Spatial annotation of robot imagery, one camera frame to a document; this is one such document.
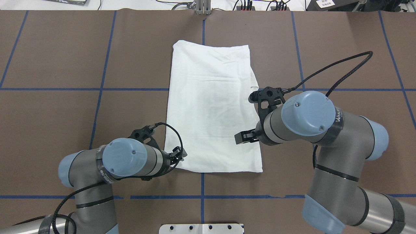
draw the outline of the sticker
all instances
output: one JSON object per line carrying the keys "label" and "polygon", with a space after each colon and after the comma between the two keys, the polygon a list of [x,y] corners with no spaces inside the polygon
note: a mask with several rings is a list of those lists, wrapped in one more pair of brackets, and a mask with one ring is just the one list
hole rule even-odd
{"label": "sticker", "polygon": [[318,0],[316,3],[320,8],[335,6],[335,3],[332,0]]}

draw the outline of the white mounting plate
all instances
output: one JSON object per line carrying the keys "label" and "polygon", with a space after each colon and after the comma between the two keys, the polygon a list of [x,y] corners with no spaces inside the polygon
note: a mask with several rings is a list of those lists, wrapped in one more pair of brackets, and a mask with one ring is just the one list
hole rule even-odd
{"label": "white mounting plate", "polygon": [[165,224],[159,234],[244,234],[243,224]]}

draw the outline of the white towel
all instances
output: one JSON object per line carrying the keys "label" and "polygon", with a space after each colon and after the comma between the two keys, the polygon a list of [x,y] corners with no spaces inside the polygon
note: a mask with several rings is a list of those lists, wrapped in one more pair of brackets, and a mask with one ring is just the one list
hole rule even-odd
{"label": "white towel", "polygon": [[[258,90],[248,45],[209,47],[180,40],[173,45],[166,122],[188,153],[178,168],[193,172],[263,172],[260,145],[236,145],[234,135],[259,121],[248,102]],[[178,145],[166,130],[166,151]]]}

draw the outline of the light blue joint cap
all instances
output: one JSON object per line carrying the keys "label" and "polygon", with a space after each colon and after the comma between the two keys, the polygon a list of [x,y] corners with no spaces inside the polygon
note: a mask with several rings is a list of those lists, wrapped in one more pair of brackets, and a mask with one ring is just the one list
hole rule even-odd
{"label": "light blue joint cap", "polygon": [[130,138],[117,138],[103,151],[103,165],[114,175],[131,176],[139,172],[147,161],[144,145]]}
{"label": "light blue joint cap", "polygon": [[116,224],[110,231],[105,234],[119,234],[119,224]]}
{"label": "light blue joint cap", "polygon": [[78,153],[70,154],[63,158],[59,163],[58,176],[61,179],[62,184],[68,188],[74,187],[71,185],[71,182],[69,182],[69,169],[71,168],[72,162],[74,161],[75,157],[83,151],[85,150],[81,150]]}
{"label": "light blue joint cap", "polygon": [[373,129],[374,134],[374,149],[370,157],[368,157],[366,160],[376,160],[381,157],[384,151],[386,151],[387,146],[389,145],[389,134],[381,124],[371,121],[364,116],[361,117],[368,121],[371,128]]}
{"label": "light blue joint cap", "polygon": [[287,100],[282,120],[295,134],[311,137],[324,133],[335,120],[335,106],[323,93],[306,91]]}
{"label": "light blue joint cap", "polygon": [[326,234],[341,234],[345,228],[345,224],[308,195],[305,195],[302,217],[311,226]]}

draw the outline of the blue grid line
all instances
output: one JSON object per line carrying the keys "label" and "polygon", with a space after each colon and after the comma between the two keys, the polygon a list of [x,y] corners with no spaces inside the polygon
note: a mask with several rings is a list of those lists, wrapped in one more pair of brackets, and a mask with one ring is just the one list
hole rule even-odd
{"label": "blue grid line", "polygon": [[[327,88],[327,89],[306,88],[305,90],[328,91],[329,88]],[[403,89],[342,89],[342,88],[336,88],[334,91],[400,91],[400,92],[402,92]],[[406,91],[416,91],[416,89],[406,89]]]}
{"label": "blue grid line", "polygon": [[[392,197],[416,197],[416,194],[388,194]],[[0,199],[64,199],[64,195],[0,195]],[[303,199],[304,195],[286,195],[284,197],[274,197],[270,195],[167,195],[167,196],[134,196],[130,199]],[[114,196],[114,199],[124,199],[120,196]]]}
{"label": "blue grid line", "polygon": [[[64,199],[65,195],[0,195],[0,199]],[[114,196],[114,199],[124,199],[120,196]]]}
{"label": "blue grid line", "polygon": [[130,196],[130,199],[201,199],[200,195]]}
{"label": "blue grid line", "polygon": [[[296,53],[297,53],[297,62],[299,63],[299,71],[300,71],[300,81],[303,81],[303,69],[302,63],[300,61],[300,51],[299,51],[299,44],[297,42],[297,33],[296,33],[296,24],[295,24],[295,15],[293,11],[290,12],[292,14],[292,24],[293,24],[293,33],[295,35],[295,44],[296,44]],[[305,84],[302,84],[302,91],[305,91]]]}
{"label": "blue grid line", "polygon": [[[0,88],[4,91],[100,91],[101,88]],[[103,91],[169,91],[169,88],[103,88]],[[328,91],[329,88],[305,88],[305,91]],[[335,91],[406,91],[414,92],[416,89],[356,89],[356,88],[337,88]]]}
{"label": "blue grid line", "polygon": [[390,43],[389,43],[389,40],[387,38],[386,29],[384,28],[384,22],[383,22],[383,17],[381,16],[381,11],[379,11],[379,17],[380,17],[381,28],[382,28],[383,34],[384,34],[384,39],[386,40],[387,48],[389,49],[391,60],[392,60],[393,65],[394,65],[394,69],[396,70],[397,78],[399,79],[399,83],[400,83],[400,86],[401,86],[402,91],[403,91],[403,96],[404,96],[404,99],[406,100],[407,108],[409,109],[410,117],[412,118],[412,121],[413,121],[413,126],[416,129],[415,117],[413,115],[412,108],[410,107],[409,100],[407,99],[406,91],[404,89],[403,81],[401,80],[400,73],[399,73],[399,70],[397,68],[396,60],[394,59],[393,52],[391,51]]}
{"label": "blue grid line", "polygon": [[201,173],[201,223],[205,223],[205,173]]}
{"label": "blue grid line", "polygon": [[7,61],[6,68],[4,69],[3,77],[2,77],[2,79],[0,81],[0,88],[3,86],[4,79],[6,79],[7,70],[9,69],[10,62],[12,61],[13,54],[15,53],[15,49],[16,49],[17,43],[19,42],[20,35],[22,34],[23,26],[25,25],[25,22],[26,22],[26,19],[27,19],[27,15],[28,14],[29,14],[29,11],[27,10],[26,11],[26,14],[25,14],[25,17],[23,18],[22,25],[20,26],[19,33],[17,34],[16,40],[15,40],[15,44],[13,45],[12,51],[10,53],[9,60]]}
{"label": "blue grid line", "polygon": [[99,91],[100,88],[0,88],[12,91]]}
{"label": "blue grid line", "polygon": [[205,20],[202,21],[202,45],[205,45]]}
{"label": "blue grid line", "polygon": [[110,56],[111,40],[113,39],[114,24],[116,23],[116,16],[117,16],[117,11],[115,10],[114,11],[114,16],[113,16],[113,24],[111,26],[110,39],[108,41],[107,55],[106,55],[105,63],[104,63],[103,77],[101,79],[100,94],[98,95],[97,109],[95,110],[94,124],[92,125],[92,133],[91,133],[91,140],[89,142],[89,149],[92,149],[92,142],[94,141],[95,128],[97,126],[98,111],[100,109],[101,96],[102,96],[103,89],[104,89],[104,81],[105,81],[105,75],[106,75],[106,72],[107,72],[108,57]]}
{"label": "blue grid line", "polygon": [[[202,45],[205,45],[205,20],[202,21]],[[201,173],[201,223],[205,223],[205,173]]]}
{"label": "blue grid line", "polygon": [[169,91],[169,88],[103,88],[103,91]]}
{"label": "blue grid line", "polygon": [[416,197],[416,194],[388,194],[392,197]]}

